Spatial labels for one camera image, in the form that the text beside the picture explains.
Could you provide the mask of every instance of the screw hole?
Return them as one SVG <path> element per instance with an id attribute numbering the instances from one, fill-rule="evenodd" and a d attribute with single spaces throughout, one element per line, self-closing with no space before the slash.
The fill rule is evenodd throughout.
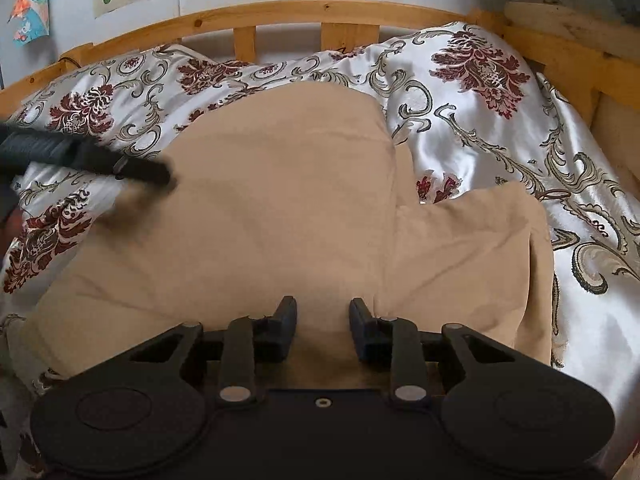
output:
<path id="1" fill-rule="evenodd" d="M 316 406 L 318 408 L 328 408 L 332 404 L 331 399 L 316 399 Z"/>

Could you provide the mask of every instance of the black circular pad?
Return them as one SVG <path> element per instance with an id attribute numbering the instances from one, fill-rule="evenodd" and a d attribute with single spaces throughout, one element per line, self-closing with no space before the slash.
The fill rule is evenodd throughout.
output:
<path id="1" fill-rule="evenodd" d="M 88 476 L 132 474 L 170 460 L 196 439 L 206 420 L 204 398 L 148 366 L 77 376 L 39 399 L 31 431 L 45 460 Z"/>
<path id="2" fill-rule="evenodd" d="M 447 433 L 476 458 L 523 473 L 560 472 L 599 452 L 614 429 L 596 390 L 551 368 L 485 364 L 442 403 Z"/>

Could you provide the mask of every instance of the black tool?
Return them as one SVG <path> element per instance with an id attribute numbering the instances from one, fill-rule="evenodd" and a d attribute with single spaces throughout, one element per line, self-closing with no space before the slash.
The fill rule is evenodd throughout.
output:
<path id="1" fill-rule="evenodd" d="M 170 186 L 171 171 L 164 162 L 146 160 L 99 146 L 91 137 L 17 128 L 0 123 L 0 226 L 18 206 L 10 184 L 32 162 L 141 180 Z"/>
<path id="2" fill-rule="evenodd" d="M 350 305 L 356 352 L 390 391 L 268 390 L 296 303 L 226 331 L 179 326 L 47 393 L 31 414 L 49 480 L 602 480 L 614 415 L 595 390 L 460 324 L 421 333 Z M 205 373 L 219 360 L 217 380 Z M 446 395 L 432 396 L 425 360 Z"/>

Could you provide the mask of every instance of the red floral pattern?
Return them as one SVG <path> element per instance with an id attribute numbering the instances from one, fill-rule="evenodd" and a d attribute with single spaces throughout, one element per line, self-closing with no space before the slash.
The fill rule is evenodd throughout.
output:
<path id="1" fill-rule="evenodd" d="M 29 111 L 30 106 L 29 105 L 24 105 L 22 107 L 22 109 L 20 110 L 20 113 L 16 115 L 15 117 L 15 122 L 17 124 L 23 123 L 25 118 L 27 117 L 27 113 Z"/>
<path id="2" fill-rule="evenodd" d="M 431 183 L 433 179 L 430 179 L 428 176 L 424 176 L 422 180 L 419 180 L 415 183 L 415 187 L 418 189 L 418 197 L 420 197 L 420 202 L 427 202 L 428 195 L 431 190 Z"/>
<path id="3" fill-rule="evenodd" d="M 15 292 L 45 270 L 55 256 L 78 244 L 74 238 L 91 225 L 91 218 L 82 211 L 88 197 L 88 192 L 80 190 L 24 223 L 18 245 L 9 253 L 5 292 Z"/>
<path id="4" fill-rule="evenodd" d="M 130 57 L 129 59 L 127 59 L 124 62 L 124 67 L 125 68 L 133 68 L 135 67 L 138 63 L 140 63 L 140 58 L 139 57 Z"/>
<path id="5" fill-rule="evenodd" d="M 524 97 L 520 85 L 529 80 L 529 75 L 518 71 L 520 62 L 468 30 L 455 32 L 447 47 L 433 54 L 431 60 L 444 67 L 430 70 L 432 76 L 445 82 L 462 82 L 461 92 L 480 94 L 489 110 L 507 119 Z"/>
<path id="6" fill-rule="evenodd" d="M 351 57 L 357 57 L 360 54 L 364 54 L 363 46 L 357 46 L 351 52 L 347 52 L 347 53 L 342 51 L 329 52 L 329 56 L 331 56 L 331 59 L 333 59 L 334 61 L 340 61 L 340 60 L 351 58 Z"/>
<path id="7" fill-rule="evenodd" d="M 178 67 L 178 72 L 182 74 L 178 83 L 188 95 L 195 95 L 207 88 L 218 88 L 226 78 L 240 77 L 242 71 L 238 69 L 248 65 L 242 61 L 215 63 L 204 59 L 190 59 Z"/>
<path id="8" fill-rule="evenodd" d="M 258 72 L 260 72 L 260 74 L 262 76 L 266 76 L 266 75 L 273 74 L 274 72 L 276 72 L 276 70 L 280 66 L 281 66 L 280 63 L 271 63 L 270 65 L 263 66 L 260 70 L 258 70 Z"/>
<path id="9" fill-rule="evenodd" d="M 445 173 L 441 186 L 435 185 L 436 178 L 433 176 L 433 170 L 427 171 L 426 175 L 415 183 L 418 191 L 420 203 L 437 204 L 442 200 L 456 196 L 460 190 L 462 181 L 454 174 Z"/>
<path id="10" fill-rule="evenodd" d="M 89 88 L 78 94 L 70 92 L 60 100 L 60 106 L 49 110 L 51 120 L 47 127 L 65 133 L 101 136 L 113 126 L 113 119 L 107 112 L 113 99 L 113 86 Z"/>
<path id="11" fill-rule="evenodd" d="M 222 101 L 210 104 L 209 106 L 207 106 L 207 110 L 209 111 L 217 110 L 218 108 L 222 108 L 224 105 L 228 105 L 235 101 L 239 101 L 243 97 L 247 97 L 248 95 L 255 94 L 256 92 L 260 92 L 262 90 L 264 90 L 264 88 L 259 86 L 252 87 L 252 88 L 245 88 L 244 90 L 238 91 L 235 94 L 231 94 L 229 97 L 227 97 Z M 188 126 L 190 126 L 193 123 L 193 121 L 195 121 L 201 115 L 204 115 L 204 111 L 202 111 L 200 108 L 196 108 L 193 112 L 189 114 L 189 117 L 188 117 L 189 123 L 183 124 L 182 126 L 176 126 L 175 131 L 183 132 L 185 129 L 187 129 Z"/>

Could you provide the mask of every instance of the metal rivet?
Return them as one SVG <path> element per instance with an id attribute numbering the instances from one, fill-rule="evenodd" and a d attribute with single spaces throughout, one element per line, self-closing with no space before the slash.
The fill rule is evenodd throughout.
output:
<path id="1" fill-rule="evenodd" d="M 321 399 L 316 399 L 316 406 L 318 408 L 328 408 L 332 405 L 331 399 L 326 399 L 322 397 Z"/>
<path id="2" fill-rule="evenodd" d="M 400 400 L 405 400 L 406 402 L 417 402 L 418 400 L 423 400 L 424 397 L 427 396 L 427 390 L 420 386 L 415 386 L 414 384 L 406 384 L 405 386 L 396 388 L 395 394 Z"/>
<path id="3" fill-rule="evenodd" d="M 220 399 L 226 402 L 244 402 L 251 397 L 251 390 L 244 386 L 227 386 L 220 390 Z"/>

